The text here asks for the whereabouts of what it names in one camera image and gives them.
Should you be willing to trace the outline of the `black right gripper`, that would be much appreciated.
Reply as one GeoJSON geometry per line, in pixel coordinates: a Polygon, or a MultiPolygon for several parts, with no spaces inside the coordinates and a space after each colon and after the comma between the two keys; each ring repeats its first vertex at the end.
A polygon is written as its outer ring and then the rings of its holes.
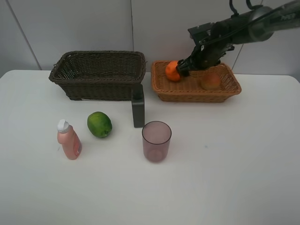
{"type": "Polygon", "coordinates": [[[205,70],[220,63],[221,57],[228,51],[233,51],[234,46],[229,37],[231,28],[223,22],[206,23],[188,29],[190,38],[195,47],[186,59],[178,61],[176,71],[180,76],[190,76],[189,70],[205,70]]]}

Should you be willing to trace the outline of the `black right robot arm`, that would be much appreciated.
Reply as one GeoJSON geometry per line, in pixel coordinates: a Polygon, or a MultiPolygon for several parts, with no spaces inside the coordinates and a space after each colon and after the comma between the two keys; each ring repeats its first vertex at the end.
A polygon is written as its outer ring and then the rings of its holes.
{"type": "Polygon", "coordinates": [[[191,71],[206,70],[220,64],[220,59],[235,45],[263,42],[278,30],[300,26],[300,2],[293,0],[275,9],[246,2],[250,11],[239,14],[229,2],[233,15],[188,29],[195,47],[186,59],[179,60],[177,72],[189,76],[191,71]]]}

